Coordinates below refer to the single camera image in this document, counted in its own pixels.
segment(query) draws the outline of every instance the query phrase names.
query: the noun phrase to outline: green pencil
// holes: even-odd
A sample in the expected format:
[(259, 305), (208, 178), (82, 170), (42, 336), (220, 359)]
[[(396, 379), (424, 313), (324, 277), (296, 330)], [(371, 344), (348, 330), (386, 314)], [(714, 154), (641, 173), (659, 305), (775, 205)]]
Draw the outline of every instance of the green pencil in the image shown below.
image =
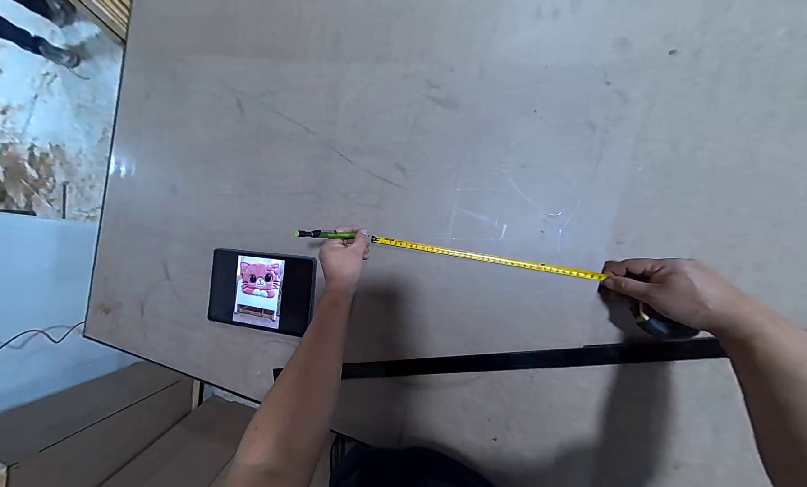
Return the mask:
[(312, 238), (355, 238), (354, 231), (334, 231), (334, 230), (298, 230), (295, 232), (295, 237), (312, 237)]

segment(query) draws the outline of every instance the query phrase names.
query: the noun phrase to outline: forearm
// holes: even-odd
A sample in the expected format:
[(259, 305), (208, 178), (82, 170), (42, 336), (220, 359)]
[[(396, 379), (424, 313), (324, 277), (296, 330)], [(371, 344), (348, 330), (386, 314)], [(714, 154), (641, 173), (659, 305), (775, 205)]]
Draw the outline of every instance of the forearm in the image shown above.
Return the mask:
[(331, 427), (353, 293), (330, 289), (238, 447), (230, 485), (307, 485)]
[(807, 486), (807, 332), (761, 306), (715, 332), (732, 360), (776, 487)]

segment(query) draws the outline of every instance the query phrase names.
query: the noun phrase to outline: hand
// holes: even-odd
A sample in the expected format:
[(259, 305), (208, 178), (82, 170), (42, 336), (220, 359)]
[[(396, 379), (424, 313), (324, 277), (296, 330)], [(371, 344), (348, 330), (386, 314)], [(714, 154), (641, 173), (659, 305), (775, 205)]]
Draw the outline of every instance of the hand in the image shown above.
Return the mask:
[(652, 306), (676, 322), (716, 335), (743, 322), (760, 306), (718, 272), (693, 259), (626, 259), (605, 262), (606, 288)]
[(371, 239), (367, 232), (352, 226), (337, 227), (335, 231), (355, 231), (352, 240), (329, 238), (320, 247), (320, 264), (326, 277), (326, 289), (355, 291), (361, 277), (361, 265), (368, 258)]

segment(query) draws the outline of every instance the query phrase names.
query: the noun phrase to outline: tape measure blade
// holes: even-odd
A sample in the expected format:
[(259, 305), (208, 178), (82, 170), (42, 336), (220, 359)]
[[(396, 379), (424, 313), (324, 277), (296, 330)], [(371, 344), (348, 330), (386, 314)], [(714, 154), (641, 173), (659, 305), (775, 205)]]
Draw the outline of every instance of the tape measure blade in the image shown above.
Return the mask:
[(471, 250), (450, 249), (449, 247), (440, 247), (438, 245), (431, 245), (428, 243), (409, 242), (406, 240), (397, 240), (388, 237), (371, 237), (371, 242), (376, 244), (390, 245), (394, 247), (402, 247), (404, 249), (415, 249), (424, 252), (431, 252), (440, 255), (461, 257), (474, 261), (497, 263), (500, 265), (508, 265), (512, 267), (519, 267), (521, 269), (529, 269), (533, 271), (543, 271), (552, 274), (561, 274), (564, 276), (580, 277), (582, 279), (592, 279), (594, 281), (604, 281), (608, 276), (593, 271), (585, 271), (582, 269), (574, 269), (570, 267), (562, 267), (559, 265), (551, 265), (548, 263), (531, 262), (511, 257), (492, 256), (490, 254), (482, 254)]

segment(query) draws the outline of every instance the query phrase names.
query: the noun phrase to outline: person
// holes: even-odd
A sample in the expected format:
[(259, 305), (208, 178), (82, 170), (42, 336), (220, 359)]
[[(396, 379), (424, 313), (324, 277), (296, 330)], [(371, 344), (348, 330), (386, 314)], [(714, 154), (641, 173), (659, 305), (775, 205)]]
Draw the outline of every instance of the person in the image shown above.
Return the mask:
[[(231, 487), (308, 485), (338, 396), (347, 320), (362, 262), (363, 230), (320, 249), (326, 293), (311, 325), (243, 436)], [(807, 332), (690, 259), (605, 262), (604, 286), (716, 336), (742, 388), (757, 448), (777, 487), (807, 487)], [(350, 450), (332, 472), (334, 487), (487, 486), (467, 467), (427, 449)]]
[[(76, 8), (68, 0), (15, 1), (41, 17), (51, 20), (58, 27), (70, 25), (76, 16)], [(73, 50), (53, 46), (49, 41), (40, 36), (34, 36), (1, 16), (0, 38), (10, 41), (30, 53), (41, 55), (65, 68), (73, 69), (79, 66), (79, 56)]]

